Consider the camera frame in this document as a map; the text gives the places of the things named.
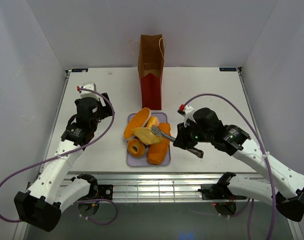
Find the tabletop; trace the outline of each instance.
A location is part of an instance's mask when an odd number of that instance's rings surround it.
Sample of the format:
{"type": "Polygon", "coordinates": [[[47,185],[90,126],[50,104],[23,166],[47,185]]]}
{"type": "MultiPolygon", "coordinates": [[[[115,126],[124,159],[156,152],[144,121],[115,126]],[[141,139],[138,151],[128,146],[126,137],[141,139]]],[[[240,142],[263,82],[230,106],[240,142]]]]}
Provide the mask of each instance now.
{"type": "MultiPolygon", "coordinates": [[[[107,134],[86,148],[70,172],[74,173],[254,173],[239,160],[219,152],[209,143],[196,147],[204,151],[204,158],[170,145],[171,162],[168,166],[130,167],[126,163],[126,141],[123,132],[127,117],[142,108],[138,71],[135,67],[89,68],[88,72],[72,72],[68,79],[47,157],[53,156],[67,121],[76,113],[74,101],[79,97],[76,86],[94,82],[99,93],[108,93],[115,110],[115,121],[107,134]]],[[[162,110],[171,125],[171,135],[176,136],[178,123],[184,118],[177,113],[181,104],[201,93],[219,94],[232,103],[253,124],[241,80],[236,71],[220,71],[218,67],[165,67],[162,82],[162,110]]],[[[238,113],[222,99],[203,96],[190,105],[196,110],[207,107],[214,110],[225,125],[237,125],[251,136],[249,127],[238,113]]],[[[109,125],[111,118],[99,123],[95,137],[109,125]]]]}

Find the red paper bag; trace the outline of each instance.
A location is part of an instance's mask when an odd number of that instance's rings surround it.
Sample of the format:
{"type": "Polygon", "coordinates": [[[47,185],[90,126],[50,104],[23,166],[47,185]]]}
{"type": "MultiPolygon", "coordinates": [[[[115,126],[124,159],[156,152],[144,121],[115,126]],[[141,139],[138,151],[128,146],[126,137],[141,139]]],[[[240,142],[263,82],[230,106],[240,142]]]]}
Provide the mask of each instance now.
{"type": "Polygon", "coordinates": [[[141,35],[138,74],[141,83],[142,108],[162,109],[162,74],[164,45],[162,35],[141,35]]]}

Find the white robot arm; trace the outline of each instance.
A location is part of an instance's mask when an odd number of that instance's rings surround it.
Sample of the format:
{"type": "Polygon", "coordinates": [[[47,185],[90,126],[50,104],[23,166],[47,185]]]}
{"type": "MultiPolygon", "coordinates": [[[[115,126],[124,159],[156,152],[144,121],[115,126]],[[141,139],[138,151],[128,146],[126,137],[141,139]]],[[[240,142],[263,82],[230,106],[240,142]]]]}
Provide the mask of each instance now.
{"type": "MultiPolygon", "coordinates": [[[[84,84],[82,88],[96,91],[93,82],[84,84]]],[[[79,92],[81,98],[75,101],[77,114],[70,118],[61,136],[55,153],[57,159],[47,164],[26,192],[18,192],[14,198],[19,218],[47,232],[57,225],[61,213],[75,201],[81,197],[92,199],[97,195],[97,179],[88,174],[81,174],[73,179],[70,185],[63,189],[59,188],[85,149],[72,153],[70,151],[88,144],[94,137],[98,123],[112,116],[112,109],[105,100],[103,106],[96,94],[88,91],[79,92]]],[[[106,93],[102,95],[109,100],[106,93]]]]}
{"type": "MultiPolygon", "coordinates": [[[[249,134],[235,125],[223,125],[216,113],[209,108],[195,111],[191,106],[182,105],[178,113],[185,117],[177,125],[177,137],[166,136],[157,127],[152,133],[166,137],[173,146],[188,150],[199,158],[203,151],[196,149],[197,143],[211,143],[219,151],[249,165],[265,179],[269,180],[264,156],[258,144],[249,134]]],[[[285,217],[300,222],[304,215],[304,175],[288,168],[276,158],[268,155],[276,188],[276,207],[285,217]]],[[[244,179],[227,172],[210,189],[200,189],[204,199],[230,199],[245,196],[272,205],[272,187],[268,183],[244,179]]]]}

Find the purple tray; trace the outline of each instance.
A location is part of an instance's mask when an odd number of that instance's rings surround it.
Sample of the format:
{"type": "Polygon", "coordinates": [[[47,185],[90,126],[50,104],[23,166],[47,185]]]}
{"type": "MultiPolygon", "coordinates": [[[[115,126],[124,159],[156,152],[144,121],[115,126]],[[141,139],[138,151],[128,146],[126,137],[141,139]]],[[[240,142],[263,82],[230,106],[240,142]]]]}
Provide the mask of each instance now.
{"type": "MultiPolygon", "coordinates": [[[[130,114],[127,118],[127,122],[129,122],[133,117],[134,117],[134,113],[130,114]]],[[[152,116],[156,116],[158,118],[158,120],[160,121],[160,123],[167,123],[167,116],[165,113],[163,112],[152,112],[152,116]]],[[[131,167],[163,167],[163,166],[167,166],[168,164],[170,164],[171,161],[171,149],[169,148],[164,161],[160,164],[160,165],[153,165],[153,164],[149,164],[147,161],[147,153],[148,153],[148,149],[149,147],[146,147],[145,150],[145,154],[142,157],[133,157],[127,150],[127,155],[126,155],[126,162],[129,166],[131,167]]]]}

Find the white wall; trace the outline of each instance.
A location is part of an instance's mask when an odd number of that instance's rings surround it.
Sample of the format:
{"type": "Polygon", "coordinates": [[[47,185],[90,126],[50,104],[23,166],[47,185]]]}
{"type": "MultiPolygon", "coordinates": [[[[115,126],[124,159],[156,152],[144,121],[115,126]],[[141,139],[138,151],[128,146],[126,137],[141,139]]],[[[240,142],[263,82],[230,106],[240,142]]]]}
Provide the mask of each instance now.
{"type": "Polygon", "coordinates": [[[166,66],[242,66],[277,0],[27,2],[66,70],[136,66],[141,34],[163,34],[166,66]]]}
{"type": "Polygon", "coordinates": [[[279,1],[243,72],[267,150],[304,174],[304,1],[279,1]]]}
{"type": "MultiPolygon", "coordinates": [[[[64,70],[25,0],[0,0],[0,181],[40,161],[64,82],[64,70]]],[[[0,190],[0,211],[18,219],[13,198],[36,171],[22,173],[0,190]]],[[[15,223],[0,220],[0,240],[15,223]]]]}

